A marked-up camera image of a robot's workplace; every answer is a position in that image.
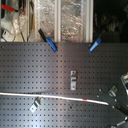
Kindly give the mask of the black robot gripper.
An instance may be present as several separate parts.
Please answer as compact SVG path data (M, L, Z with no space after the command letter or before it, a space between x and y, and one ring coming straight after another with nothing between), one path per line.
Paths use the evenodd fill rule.
M121 103L114 97L111 97L109 94L104 92L102 89L99 90L99 97L107 102L112 108L120 111L122 114L128 114L128 107Z

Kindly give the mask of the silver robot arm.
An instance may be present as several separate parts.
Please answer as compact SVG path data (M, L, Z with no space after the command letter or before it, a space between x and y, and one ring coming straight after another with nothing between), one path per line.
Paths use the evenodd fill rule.
M121 76L121 81L122 81L123 87L125 88L128 94L128 73ZM115 86L113 86L108 93L105 93L104 91L99 90L99 97L103 101L107 102L112 108L118 110L125 116L123 121L113 126L109 126L108 128L119 128L121 125L128 123L128 106L124 105L122 102L116 99L116 92L117 92L117 88Z

